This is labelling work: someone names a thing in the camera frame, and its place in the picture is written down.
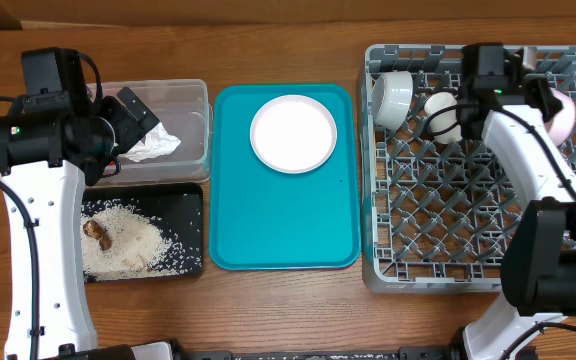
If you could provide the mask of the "white napkin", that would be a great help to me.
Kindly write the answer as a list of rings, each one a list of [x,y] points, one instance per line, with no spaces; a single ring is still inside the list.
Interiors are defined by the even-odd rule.
[[[172,154],[181,145],[181,140],[170,134],[162,123],[158,123],[127,153],[121,154],[122,160],[141,162]]]

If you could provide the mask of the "pink bowl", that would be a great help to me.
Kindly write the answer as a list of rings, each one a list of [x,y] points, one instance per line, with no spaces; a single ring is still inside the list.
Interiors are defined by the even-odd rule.
[[[548,122],[545,129],[550,140],[556,145],[562,145],[571,135],[576,122],[576,105],[574,101],[562,92],[552,89],[553,95],[562,103],[562,109]]]

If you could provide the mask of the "white cup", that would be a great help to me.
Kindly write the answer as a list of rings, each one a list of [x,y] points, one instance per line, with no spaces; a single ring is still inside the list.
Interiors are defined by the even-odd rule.
[[[424,111],[430,117],[436,112],[457,104],[455,97],[449,92],[440,92],[432,95],[424,104]],[[458,143],[462,140],[461,127],[457,123],[456,111],[451,110],[432,119],[428,130],[433,133],[434,139],[441,144]]]

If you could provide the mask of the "white rice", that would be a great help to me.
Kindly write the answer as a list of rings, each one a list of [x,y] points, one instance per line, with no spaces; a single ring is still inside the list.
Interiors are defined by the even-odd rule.
[[[95,220],[112,247],[102,251],[86,236],[83,224]],[[190,233],[147,210],[136,198],[89,200],[81,206],[81,249],[87,282],[196,275],[203,268],[202,236],[190,222]]]

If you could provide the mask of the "grey bowl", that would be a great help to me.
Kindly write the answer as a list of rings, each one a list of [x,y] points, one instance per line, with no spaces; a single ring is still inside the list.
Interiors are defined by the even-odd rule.
[[[383,73],[372,91],[371,115],[376,125],[397,131],[404,123],[414,94],[408,71]]]

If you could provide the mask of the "white round plate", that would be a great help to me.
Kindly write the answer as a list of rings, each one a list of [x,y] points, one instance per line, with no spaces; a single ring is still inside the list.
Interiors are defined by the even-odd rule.
[[[322,166],[337,143],[332,113],[305,95],[282,95],[254,115],[250,143],[267,167],[285,174],[302,174]]]

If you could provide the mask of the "brown food piece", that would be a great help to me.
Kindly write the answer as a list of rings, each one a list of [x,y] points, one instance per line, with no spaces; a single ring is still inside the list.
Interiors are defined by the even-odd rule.
[[[83,232],[86,236],[96,240],[102,251],[107,251],[112,247],[112,240],[106,230],[95,220],[87,220],[83,224]]]

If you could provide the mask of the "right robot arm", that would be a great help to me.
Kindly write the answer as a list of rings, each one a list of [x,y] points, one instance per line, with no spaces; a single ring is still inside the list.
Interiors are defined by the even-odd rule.
[[[470,359],[512,359],[539,332],[576,316],[576,174],[558,146],[572,99],[544,78],[469,75],[457,119],[502,166],[522,216],[501,265],[502,293],[463,330]]]

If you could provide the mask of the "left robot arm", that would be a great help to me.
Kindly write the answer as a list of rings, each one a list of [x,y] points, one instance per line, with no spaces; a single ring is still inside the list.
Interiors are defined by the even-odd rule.
[[[22,95],[0,117],[12,271],[5,358],[55,358],[97,347],[79,234],[84,190],[158,122],[127,87],[95,100],[66,90]]]

